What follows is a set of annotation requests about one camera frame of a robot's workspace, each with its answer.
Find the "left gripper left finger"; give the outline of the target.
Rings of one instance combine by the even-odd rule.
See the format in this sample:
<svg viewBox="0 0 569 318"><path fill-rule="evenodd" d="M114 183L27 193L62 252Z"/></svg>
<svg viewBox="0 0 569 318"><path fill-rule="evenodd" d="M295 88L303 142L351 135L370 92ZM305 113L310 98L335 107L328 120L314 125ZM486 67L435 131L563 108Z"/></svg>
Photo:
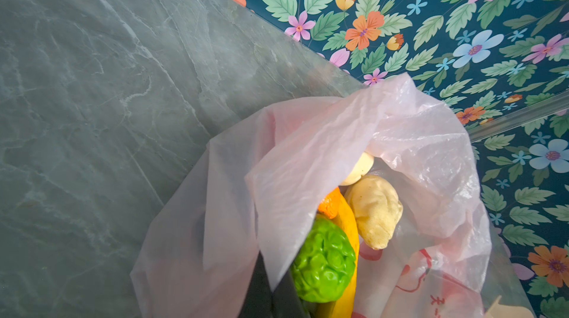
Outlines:
<svg viewBox="0 0 569 318"><path fill-rule="evenodd" d="M271 318L272 291L261 254L258 255L238 318Z"/></svg>

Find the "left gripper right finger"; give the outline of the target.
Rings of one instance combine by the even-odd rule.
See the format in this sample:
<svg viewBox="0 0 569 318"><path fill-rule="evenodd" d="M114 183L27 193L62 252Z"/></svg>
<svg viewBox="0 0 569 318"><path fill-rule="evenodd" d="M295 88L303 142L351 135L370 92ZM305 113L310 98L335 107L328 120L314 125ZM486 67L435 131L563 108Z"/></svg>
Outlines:
<svg viewBox="0 0 569 318"><path fill-rule="evenodd" d="M310 316L298 297L292 275L288 271L272 293L272 317L308 318Z"/></svg>

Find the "pink plastic bag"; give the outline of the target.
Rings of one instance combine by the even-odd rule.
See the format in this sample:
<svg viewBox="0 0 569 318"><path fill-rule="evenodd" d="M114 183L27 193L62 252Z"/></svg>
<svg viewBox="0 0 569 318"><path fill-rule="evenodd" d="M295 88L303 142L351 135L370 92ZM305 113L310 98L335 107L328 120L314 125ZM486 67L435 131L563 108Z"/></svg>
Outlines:
<svg viewBox="0 0 569 318"><path fill-rule="evenodd" d="M366 175L391 183L403 205L382 250L359 235L350 186L340 186L364 152L375 157ZM142 316L238 317L258 255L273 293L335 188L332 221L356 270L337 301L301 300L311 317L532 316L489 291L514 274L510 263L487 270L501 242L467 131L406 74L345 98L276 103L214 137L152 221L131 272Z"/></svg>

